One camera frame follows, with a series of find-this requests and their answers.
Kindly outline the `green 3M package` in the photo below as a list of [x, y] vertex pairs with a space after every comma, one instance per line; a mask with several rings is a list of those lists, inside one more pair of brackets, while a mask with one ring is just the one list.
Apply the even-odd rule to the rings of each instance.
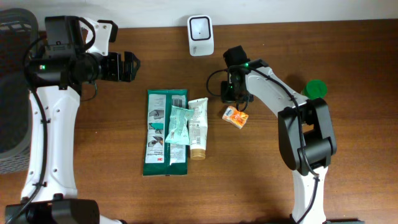
[[169, 133], [172, 107], [187, 107], [187, 90], [149, 90], [147, 96], [147, 144], [143, 175], [186, 175], [187, 146], [166, 143], [165, 138]]

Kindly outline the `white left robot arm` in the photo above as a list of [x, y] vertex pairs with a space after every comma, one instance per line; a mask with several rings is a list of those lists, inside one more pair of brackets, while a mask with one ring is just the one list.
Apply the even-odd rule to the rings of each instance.
[[101, 215], [94, 200], [77, 197], [74, 129], [83, 83], [130, 82], [139, 66], [131, 52], [33, 59], [25, 66], [33, 112], [29, 173], [21, 202], [6, 206], [6, 223], [122, 222]]

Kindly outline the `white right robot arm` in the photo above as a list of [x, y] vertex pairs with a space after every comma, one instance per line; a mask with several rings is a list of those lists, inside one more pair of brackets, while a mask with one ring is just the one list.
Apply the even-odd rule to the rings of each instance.
[[236, 101], [241, 101], [244, 93], [253, 95], [277, 116], [279, 152], [294, 183], [292, 221], [326, 223], [324, 182], [336, 153], [326, 101], [297, 93], [261, 59], [229, 64], [226, 71]]

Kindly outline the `teal small sachet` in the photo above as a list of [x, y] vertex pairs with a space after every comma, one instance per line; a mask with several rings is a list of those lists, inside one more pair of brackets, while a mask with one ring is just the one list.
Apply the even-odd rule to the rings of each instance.
[[193, 117], [194, 111], [177, 106], [172, 106], [170, 113], [169, 132], [165, 142], [169, 144], [189, 145], [190, 137], [188, 121]]

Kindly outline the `orange tissue pack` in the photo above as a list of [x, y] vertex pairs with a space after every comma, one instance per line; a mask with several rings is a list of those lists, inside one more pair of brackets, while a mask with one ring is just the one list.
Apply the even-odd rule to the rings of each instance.
[[242, 129], [246, 124], [249, 115], [245, 112], [238, 111], [233, 106], [228, 106], [222, 116], [222, 119], [233, 124], [235, 127]]

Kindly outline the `white tube tan cap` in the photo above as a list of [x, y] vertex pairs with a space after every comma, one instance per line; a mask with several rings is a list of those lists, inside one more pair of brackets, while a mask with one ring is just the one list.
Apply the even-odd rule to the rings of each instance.
[[191, 100], [188, 102], [188, 108], [193, 110], [193, 116], [188, 121], [190, 158], [204, 160], [208, 134], [208, 98]]

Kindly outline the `green lid jar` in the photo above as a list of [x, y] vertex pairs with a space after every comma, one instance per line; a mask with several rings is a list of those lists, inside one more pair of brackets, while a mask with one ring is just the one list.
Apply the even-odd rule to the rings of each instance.
[[311, 100], [324, 98], [327, 92], [327, 86], [321, 80], [310, 80], [302, 90], [302, 94]]

